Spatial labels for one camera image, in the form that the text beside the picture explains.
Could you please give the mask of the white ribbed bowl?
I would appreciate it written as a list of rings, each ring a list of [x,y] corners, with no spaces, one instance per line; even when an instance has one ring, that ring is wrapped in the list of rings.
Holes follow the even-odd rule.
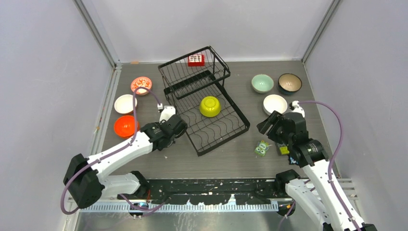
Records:
[[[263,110],[267,115],[271,115],[274,111],[283,114],[287,108],[287,101],[280,95],[271,94],[266,96],[263,100]]]

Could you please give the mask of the yellow-green bowl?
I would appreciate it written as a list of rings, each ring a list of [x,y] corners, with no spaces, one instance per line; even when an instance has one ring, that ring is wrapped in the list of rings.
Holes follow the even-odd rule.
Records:
[[[214,96],[206,96],[200,102],[199,111],[203,116],[215,117],[221,111],[220,101]]]

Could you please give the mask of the dark blue glazed bowl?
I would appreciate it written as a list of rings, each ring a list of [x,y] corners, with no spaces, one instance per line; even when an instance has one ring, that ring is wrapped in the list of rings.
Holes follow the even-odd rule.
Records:
[[[293,95],[303,86],[301,79],[294,74],[284,73],[278,79],[278,90],[285,95]]]

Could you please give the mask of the celadon bowl with flower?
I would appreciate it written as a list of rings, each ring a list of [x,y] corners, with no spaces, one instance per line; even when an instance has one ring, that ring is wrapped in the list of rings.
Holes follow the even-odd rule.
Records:
[[[257,93],[267,93],[274,87],[274,80],[266,74],[255,75],[251,80],[252,88]]]

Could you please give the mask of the black wire dish rack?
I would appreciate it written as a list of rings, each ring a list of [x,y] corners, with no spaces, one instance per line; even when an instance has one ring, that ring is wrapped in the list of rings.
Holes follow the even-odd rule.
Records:
[[[249,130],[249,120],[224,86],[230,68],[211,46],[160,64],[158,70],[165,97],[187,122],[186,134],[198,156]]]

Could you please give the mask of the white bowl red floral pattern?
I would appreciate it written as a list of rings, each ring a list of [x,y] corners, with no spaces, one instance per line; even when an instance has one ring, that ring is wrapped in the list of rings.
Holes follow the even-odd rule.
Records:
[[[136,91],[137,95],[146,95],[149,93],[148,89],[152,89],[153,82],[148,77],[137,77],[135,78],[131,84],[130,89],[132,92]]]

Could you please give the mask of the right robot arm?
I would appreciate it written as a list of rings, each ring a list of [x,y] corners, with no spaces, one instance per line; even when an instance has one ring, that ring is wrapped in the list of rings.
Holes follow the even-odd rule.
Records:
[[[293,169],[275,177],[275,193],[290,196],[317,225],[319,231],[374,231],[356,212],[332,170],[329,156],[318,140],[309,137],[301,113],[281,114],[274,111],[257,125],[260,133],[279,144],[286,144],[290,157],[298,162],[315,188],[317,195],[306,186]]]

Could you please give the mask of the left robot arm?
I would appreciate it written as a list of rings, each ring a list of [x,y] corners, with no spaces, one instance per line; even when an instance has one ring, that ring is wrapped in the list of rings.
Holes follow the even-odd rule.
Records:
[[[61,210],[69,214],[64,207],[66,193],[70,193],[79,209],[93,205],[104,196],[131,194],[136,199],[144,198],[148,187],[137,175],[111,173],[142,155],[167,148],[187,127],[179,115],[172,115],[167,120],[144,125],[133,137],[104,152],[89,157],[75,155],[63,179]]]

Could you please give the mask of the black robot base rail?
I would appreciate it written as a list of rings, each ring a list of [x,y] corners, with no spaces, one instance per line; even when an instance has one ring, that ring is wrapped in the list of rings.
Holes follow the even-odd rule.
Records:
[[[292,201],[275,185],[275,179],[151,179],[141,192],[124,194],[129,200],[147,199],[160,204],[225,205],[234,200],[237,205],[266,205],[271,201]]]

